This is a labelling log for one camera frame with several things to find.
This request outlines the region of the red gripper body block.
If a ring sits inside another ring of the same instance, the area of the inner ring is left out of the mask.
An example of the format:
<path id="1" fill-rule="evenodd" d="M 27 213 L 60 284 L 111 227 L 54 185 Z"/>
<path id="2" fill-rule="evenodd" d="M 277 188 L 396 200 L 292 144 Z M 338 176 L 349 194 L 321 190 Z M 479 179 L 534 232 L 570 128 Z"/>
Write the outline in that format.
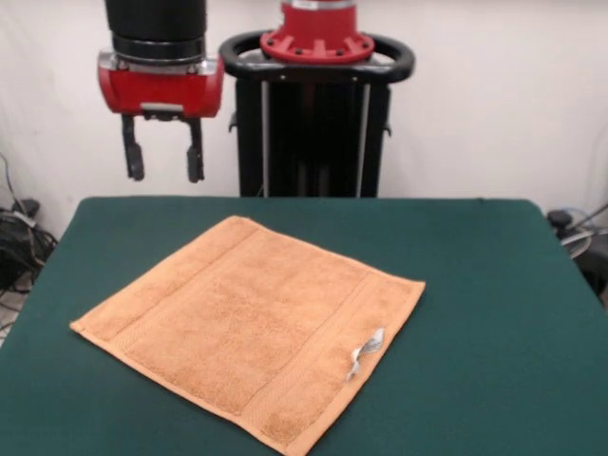
<path id="1" fill-rule="evenodd" d="M 221 105 L 223 76 L 219 57 L 185 66 L 143 66 L 122 61 L 109 49 L 98 55 L 99 86 L 106 105 L 117 114 L 213 118 Z"/>

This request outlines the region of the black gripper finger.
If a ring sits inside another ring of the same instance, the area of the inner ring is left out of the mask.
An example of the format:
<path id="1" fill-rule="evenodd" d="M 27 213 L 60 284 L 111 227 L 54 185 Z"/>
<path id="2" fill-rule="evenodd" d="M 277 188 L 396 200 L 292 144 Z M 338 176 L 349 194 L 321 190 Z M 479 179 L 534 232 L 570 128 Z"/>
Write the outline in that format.
<path id="1" fill-rule="evenodd" d="M 142 181 L 144 179 L 143 155 L 135 138 L 134 117 L 122 114 L 121 118 L 127 176 L 134 181 Z"/>
<path id="2" fill-rule="evenodd" d="M 191 144 L 187 150 L 188 179 L 197 183 L 204 180 L 204 160 L 201 121 L 198 118 L 186 121 L 190 129 Z"/>

